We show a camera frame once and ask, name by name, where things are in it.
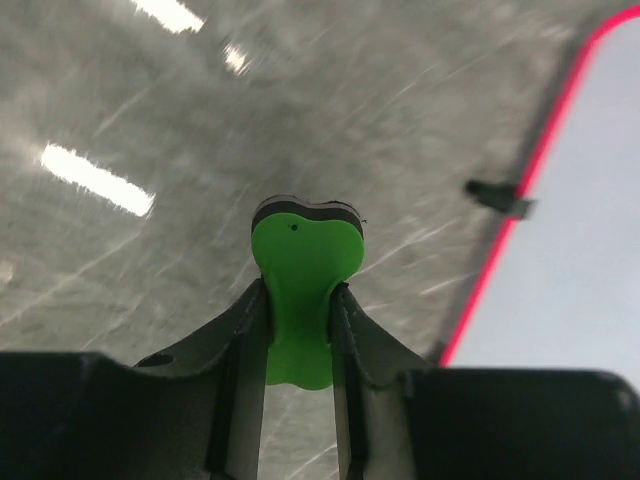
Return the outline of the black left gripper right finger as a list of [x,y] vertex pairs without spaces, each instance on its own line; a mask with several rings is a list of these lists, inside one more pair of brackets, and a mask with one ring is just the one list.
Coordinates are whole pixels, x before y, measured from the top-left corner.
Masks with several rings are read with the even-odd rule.
[[343,479],[635,479],[639,397],[600,371],[442,368],[330,300]]

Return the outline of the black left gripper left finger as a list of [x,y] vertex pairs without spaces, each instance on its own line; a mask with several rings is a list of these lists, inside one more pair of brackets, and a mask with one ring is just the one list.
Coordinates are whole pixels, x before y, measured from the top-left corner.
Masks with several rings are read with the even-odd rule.
[[134,366],[93,352],[1,356],[5,479],[253,479],[269,308],[254,281]]

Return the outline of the red framed whiteboard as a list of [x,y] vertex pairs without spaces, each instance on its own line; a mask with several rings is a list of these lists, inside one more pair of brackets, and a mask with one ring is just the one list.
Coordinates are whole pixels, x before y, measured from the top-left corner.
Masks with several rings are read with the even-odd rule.
[[639,10],[583,43],[446,347],[445,367],[639,380]]

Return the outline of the green whiteboard eraser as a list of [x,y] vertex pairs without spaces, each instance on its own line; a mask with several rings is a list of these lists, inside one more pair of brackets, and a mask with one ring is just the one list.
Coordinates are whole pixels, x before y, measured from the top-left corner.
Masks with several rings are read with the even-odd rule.
[[332,385],[330,299],[362,265],[362,224],[354,207],[337,200],[275,195],[258,205],[250,244],[269,295],[269,385]]

